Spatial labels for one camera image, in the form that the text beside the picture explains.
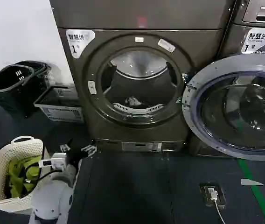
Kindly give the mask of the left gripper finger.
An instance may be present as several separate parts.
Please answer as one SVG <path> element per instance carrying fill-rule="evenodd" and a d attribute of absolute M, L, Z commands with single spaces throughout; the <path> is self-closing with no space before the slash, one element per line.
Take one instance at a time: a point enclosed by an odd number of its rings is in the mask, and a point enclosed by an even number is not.
<path fill-rule="evenodd" d="M 60 150 L 62 153 L 66 153 L 71 150 L 73 139 L 70 139 L 66 144 L 60 145 Z"/>
<path fill-rule="evenodd" d="M 96 141 L 91 140 L 90 144 L 82 147 L 80 151 L 83 157 L 93 156 L 97 152 Z"/>

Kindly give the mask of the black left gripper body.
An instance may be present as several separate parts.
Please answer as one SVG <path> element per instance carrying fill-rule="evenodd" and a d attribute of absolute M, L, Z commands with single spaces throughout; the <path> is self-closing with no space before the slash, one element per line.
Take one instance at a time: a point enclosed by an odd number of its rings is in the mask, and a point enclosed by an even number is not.
<path fill-rule="evenodd" d="M 80 149 L 70 149 L 66 153 L 66 163 L 67 165 L 72 165 L 74 167 L 79 166 L 79 162 L 83 159 L 86 158 L 86 152 L 82 151 Z"/>

